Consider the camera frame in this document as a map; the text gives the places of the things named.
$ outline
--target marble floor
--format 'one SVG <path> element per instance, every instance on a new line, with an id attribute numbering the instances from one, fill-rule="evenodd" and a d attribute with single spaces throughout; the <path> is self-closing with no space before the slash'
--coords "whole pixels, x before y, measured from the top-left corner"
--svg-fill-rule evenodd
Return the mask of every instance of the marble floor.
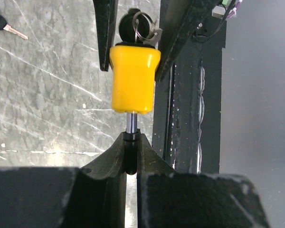
<path id="1" fill-rule="evenodd" d="M 159 17 L 159 0 L 120 0 Z M 112 72 L 98 64 L 92 0 L 0 0 L 0 14 L 29 40 L 0 31 L 0 166 L 78 166 L 105 151 L 125 129 L 111 110 Z M 152 113 L 139 127 L 152 138 Z M 129 177 L 126 226 L 136 227 L 135 177 Z"/>

